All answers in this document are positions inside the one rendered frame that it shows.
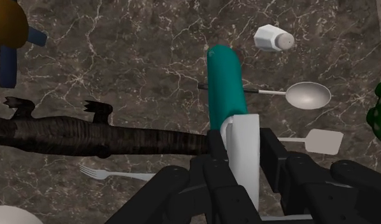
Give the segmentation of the dark brown crocodile toy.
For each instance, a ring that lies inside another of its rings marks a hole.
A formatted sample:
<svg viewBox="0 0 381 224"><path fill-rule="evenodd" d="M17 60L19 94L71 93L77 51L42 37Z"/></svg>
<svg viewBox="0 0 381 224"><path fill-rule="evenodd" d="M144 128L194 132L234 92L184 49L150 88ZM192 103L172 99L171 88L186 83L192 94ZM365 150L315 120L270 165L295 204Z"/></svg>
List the dark brown crocodile toy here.
<svg viewBox="0 0 381 224"><path fill-rule="evenodd" d="M85 110L94 114L87 121L70 116L35 118L32 101L7 97L5 104L16 110L10 119L0 118L0 146L32 153L108 158L111 155L201 155L208 152L207 137L171 130L112 126L111 105L87 101Z"/></svg>

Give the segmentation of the white spatula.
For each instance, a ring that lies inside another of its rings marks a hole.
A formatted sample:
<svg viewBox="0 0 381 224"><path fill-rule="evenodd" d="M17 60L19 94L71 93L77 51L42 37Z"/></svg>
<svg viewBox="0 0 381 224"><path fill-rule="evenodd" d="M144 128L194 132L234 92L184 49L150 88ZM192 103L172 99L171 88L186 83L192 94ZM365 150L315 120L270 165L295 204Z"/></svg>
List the white spatula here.
<svg viewBox="0 0 381 224"><path fill-rule="evenodd" d="M336 155L339 152L344 134L332 130L312 129L306 137L279 137L281 142L301 142L310 153Z"/></svg>

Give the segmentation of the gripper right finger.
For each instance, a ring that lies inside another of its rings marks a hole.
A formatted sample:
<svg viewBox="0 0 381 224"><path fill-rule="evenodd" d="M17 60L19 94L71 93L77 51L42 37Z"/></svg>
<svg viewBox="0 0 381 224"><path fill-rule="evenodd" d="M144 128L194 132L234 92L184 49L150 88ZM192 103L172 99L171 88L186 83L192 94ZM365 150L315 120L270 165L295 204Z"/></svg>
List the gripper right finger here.
<svg viewBox="0 0 381 224"><path fill-rule="evenodd" d="M312 215L315 224L381 224L381 173L352 160L329 169L307 154L287 151L260 129L260 165L284 214Z"/></svg>

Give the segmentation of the silver fork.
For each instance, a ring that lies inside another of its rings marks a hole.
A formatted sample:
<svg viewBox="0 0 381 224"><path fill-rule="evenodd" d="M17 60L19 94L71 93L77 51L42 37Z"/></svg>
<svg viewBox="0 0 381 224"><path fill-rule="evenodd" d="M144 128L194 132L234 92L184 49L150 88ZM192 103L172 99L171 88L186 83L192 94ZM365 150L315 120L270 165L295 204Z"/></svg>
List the silver fork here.
<svg viewBox="0 0 381 224"><path fill-rule="evenodd" d="M155 176L155 174L152 174L152 173L111 172L111 171L106 171L104 169L92 169L84 165L80 165L80 171L84 173L85 175L94 179L98 179L98 180L104 180L108 176L124 176L128 178L149 181Z"/></svg>

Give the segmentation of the teal and white handled tool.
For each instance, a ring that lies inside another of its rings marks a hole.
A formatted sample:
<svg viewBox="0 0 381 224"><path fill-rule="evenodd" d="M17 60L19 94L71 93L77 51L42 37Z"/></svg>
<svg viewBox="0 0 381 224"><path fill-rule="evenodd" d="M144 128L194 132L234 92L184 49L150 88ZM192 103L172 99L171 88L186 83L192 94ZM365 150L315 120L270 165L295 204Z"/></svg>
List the teal and white handled tool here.
<svg viewBox="0 0 381 224"><path fill-rule="evenodd" d="M206 53L210 128L222 136L229 167L254 207L259 208L259 115L245 101L240 61L230 47L215 45Z"/></svg>

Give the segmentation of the white round bowl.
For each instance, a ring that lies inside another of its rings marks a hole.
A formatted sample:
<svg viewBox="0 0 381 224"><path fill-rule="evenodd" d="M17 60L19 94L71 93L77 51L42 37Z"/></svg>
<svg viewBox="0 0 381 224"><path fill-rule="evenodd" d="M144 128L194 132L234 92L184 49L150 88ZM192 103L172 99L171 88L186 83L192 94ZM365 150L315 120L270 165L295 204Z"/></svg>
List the white round bowl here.
<svg viewBox="0 0 381 224"><path fill-rule="evenodd" d="M0 224L43 224L43 222L19 207L0 206Z"/></svg>

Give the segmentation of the white salt shaker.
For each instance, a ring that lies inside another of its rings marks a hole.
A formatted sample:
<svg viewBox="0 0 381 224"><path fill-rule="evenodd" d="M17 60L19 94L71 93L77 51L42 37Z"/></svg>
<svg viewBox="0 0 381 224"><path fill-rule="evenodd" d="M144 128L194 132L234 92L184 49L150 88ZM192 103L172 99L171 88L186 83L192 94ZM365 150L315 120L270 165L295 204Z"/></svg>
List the white salt shaker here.
<svg viewBox="0 0 381 224"><path fill-rule="evenodd" d="M255 46L266 52L288 50L292 48L294 42L292 34L270 24L259 27L254 34Z"/></svg>

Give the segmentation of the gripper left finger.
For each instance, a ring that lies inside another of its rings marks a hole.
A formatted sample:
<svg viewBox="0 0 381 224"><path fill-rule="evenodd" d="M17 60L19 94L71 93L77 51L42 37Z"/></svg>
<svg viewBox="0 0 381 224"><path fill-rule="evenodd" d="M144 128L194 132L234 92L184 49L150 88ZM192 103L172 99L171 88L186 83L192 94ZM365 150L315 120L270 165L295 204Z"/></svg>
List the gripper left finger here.
<svg viewBox="0 0 381 224"><path fill-rule="evenodd" d="M207 224L262 224L245 188L237 183L217 130L207 135L208 154L190 168L162 168L105 224L189 224L204 214Z"/></svg>

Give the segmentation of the brown and blue toy figure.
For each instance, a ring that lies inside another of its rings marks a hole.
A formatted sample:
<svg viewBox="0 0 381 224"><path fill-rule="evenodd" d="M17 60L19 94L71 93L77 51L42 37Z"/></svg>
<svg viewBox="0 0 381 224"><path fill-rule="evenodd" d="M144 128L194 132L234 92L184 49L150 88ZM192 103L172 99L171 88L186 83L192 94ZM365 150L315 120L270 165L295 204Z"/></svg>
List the brown and blue toy figure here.
<svg viewBox="0 0 381 224"><path fill-rule="evenodd" d="M47 35L29 26L17 0L0 0L0 87L17 84L17 50L27 42L45 46Z"/></svg>

